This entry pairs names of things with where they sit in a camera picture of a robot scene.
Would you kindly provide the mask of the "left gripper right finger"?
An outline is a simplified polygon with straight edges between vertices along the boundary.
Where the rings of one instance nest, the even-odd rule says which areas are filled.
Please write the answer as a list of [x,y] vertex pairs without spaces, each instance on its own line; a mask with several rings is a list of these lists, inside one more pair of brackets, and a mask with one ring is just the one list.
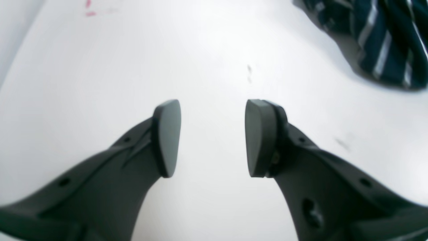
[[273,178],[300,241],[426,241],[427,207],[399,196],[288,122],[283,107],[249,99],[251,177]]

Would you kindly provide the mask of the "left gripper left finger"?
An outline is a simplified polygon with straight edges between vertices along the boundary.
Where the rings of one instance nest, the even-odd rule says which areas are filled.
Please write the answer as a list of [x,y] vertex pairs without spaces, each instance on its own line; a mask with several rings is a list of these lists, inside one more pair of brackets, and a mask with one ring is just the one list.
[[1,207],[1,232],[26,241],[129,241],[143,201],[178,157],[181,107],[158,105],[108,149]]

